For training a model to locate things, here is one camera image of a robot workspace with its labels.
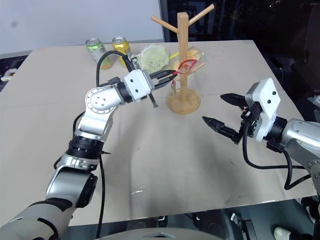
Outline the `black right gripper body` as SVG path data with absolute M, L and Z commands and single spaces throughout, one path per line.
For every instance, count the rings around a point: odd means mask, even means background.
M 251 107 L 245 107 L 241 114 L 241 126 L 239 132 L 236 132 L 232 141 L 238 145 L 240 140 L 243 138 L 245 133 L 245 124 L 249 123 L 249 127 L 247 130 L 247 136 L 252 138 L 254 135 L 255 127 L 258 123 L 258 119 L 260 118 L 260 114 L 263 109 L 259 102 L 255 101 Z

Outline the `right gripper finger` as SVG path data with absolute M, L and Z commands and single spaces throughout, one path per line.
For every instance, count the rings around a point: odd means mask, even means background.
M 225 93 L 220 95 L 220 98 L 233 106 L 238 106 L 241 109 L 247 107 L 245 97 L 236 93 Z
M 238 133 L 234 129 L 227 127 L 223 122 L 215 118 L 206 116 L 202 116 L 202 119 L 207 124 L 207 126 L 214 130 L 216 133 L 219 133 L 220 135 L 223 135 L 231 139 L 232 141 L 236 139 Z

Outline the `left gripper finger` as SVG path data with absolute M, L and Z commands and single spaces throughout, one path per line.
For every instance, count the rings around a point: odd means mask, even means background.
M 175 78 L 177 76 L 177 72 L 175 70 L 159 70 L 150 74 L 150 78 L 152 80 L 161 80 L 164 78 Z
M 158 90 L 160 88 L 163 88 L 166 86 L 168 83 L 172 82 L 175 79 L 176 75 L 171 75 L 166 78 L 161 79 L 155 86 L 154 90 Z

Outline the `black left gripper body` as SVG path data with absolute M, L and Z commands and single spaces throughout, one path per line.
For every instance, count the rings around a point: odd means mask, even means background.
M 160 75 L 160 72 L 153 72 L 149 75 L 150 79 L 151 79 L 151 82 L 153 84 L 153 90 L 151 90 L 150 94 L 148 95 L 148 98 L 150 99 L 152 105 L 153 105 L 153 108 L 157 108 L 159 105 L 157 104 L 152 92 L 154 91 L 154 88 L 155 86 L 159 83 L 159 77 Z

